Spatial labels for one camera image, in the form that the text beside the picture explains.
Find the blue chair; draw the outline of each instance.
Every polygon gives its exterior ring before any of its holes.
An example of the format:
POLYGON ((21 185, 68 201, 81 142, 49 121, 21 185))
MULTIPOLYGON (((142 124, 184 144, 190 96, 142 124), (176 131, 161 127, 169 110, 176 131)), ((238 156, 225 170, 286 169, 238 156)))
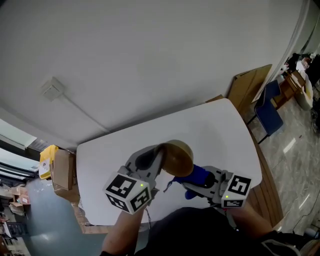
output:
POLYGON ((261 93, 260 98, 254 106, 255 116, 247 123, 250 124, 256 117, 259 118, 263 128, 266 131, 266 136, 258 142, 260 144, 267 137, 276 132, 283 124, 280 115, 276 108, 271 103, 271 99, 281 94, 280 87, 277 80, 268 83, 261 93))

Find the blue object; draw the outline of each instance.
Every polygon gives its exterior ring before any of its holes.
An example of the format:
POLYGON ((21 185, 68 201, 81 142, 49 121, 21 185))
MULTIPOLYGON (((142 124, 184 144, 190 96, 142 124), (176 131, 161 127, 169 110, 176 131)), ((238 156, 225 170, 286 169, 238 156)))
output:
POLYGON ((258 144, 276 132, 284 124, 276 108, 271 103, 271 99, 280 94, 281 91, 278 81, 274 80, 264 87, 260 98, 254 106, 254 112, 259 118, 267 134, 262 140, 259 141, 258 144))
MULTIPOLYGON (((194 184, 200 187, 204 187, 205 182, 206 182, 206 178, 208 177, 208 175, 210 174, 209 171, 203 169, 200 166, 197 165, 193 165, 193 171, 186 177, 174 177, 173 180, 171 180, 166 189, 163 192, 166 192, 167 189, 171 186, 171 184, 173 182, 178 182, 178 183, 190 183, 190 184, 194 184)), ((191 190, 187 190, 185 192, 185 198, 186 199, 192 199, 194 197, 197 196, 197 194, 191 190)))

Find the person's left arm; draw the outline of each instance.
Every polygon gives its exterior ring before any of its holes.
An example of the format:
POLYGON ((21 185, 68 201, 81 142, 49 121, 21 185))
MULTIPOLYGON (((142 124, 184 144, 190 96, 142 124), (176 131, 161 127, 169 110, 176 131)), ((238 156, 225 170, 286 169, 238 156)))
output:
POLYGON ((103 252, 111 255, 126 255, 135 251, 144 209, 145 206, 135 214, 124 211, 120 213, 115 225, 103 241, 103 252))

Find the forearm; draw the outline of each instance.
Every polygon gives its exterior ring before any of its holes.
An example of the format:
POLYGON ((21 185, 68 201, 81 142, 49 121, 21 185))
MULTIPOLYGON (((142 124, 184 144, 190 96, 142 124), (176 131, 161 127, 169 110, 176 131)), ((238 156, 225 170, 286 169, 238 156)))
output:
POLYGON ((122 211, 103 241, 102 250, 109 254, 121 255, 133 251, 136 247, 138 232, 145 207, 135 214, 122 211))
POLYGON ((261 238, 273 231, 271 224, 261 217, 248 203, 244 208, 233 208, 229 212, 239 230, 252 239, 261 238))

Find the gray tile floor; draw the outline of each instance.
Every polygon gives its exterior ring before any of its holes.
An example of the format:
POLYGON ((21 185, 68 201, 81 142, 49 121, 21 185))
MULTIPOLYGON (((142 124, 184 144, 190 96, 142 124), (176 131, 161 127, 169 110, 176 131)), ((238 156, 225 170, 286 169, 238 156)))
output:
MULTIPOLYGON (((82 234, 71 204, 54 193, 50 180, 36 179, 27 184, 31 205, 26 208, 29 236, 24 242, 32 256, 98 256, 105 234, 82 234)), ((142 248, 148 232, 139 234, 142 248)))
MULTIPOLYGON (((247 120, 253 117, 253 106, 247 120)), ((303 215, 308 215, 320 189, 320 138, 311 127, 311 113, 300 108, 294 98, 282 106, 284 125, 261 144, 279 193, 284 219, 281 231, 292 232, 303 215)), ((249 128, 259 141, 266 134, 257 118, 249 128)), ((294 229, 303 234, 320 210, 320 196, 310 215, 304 216, 294 229)))

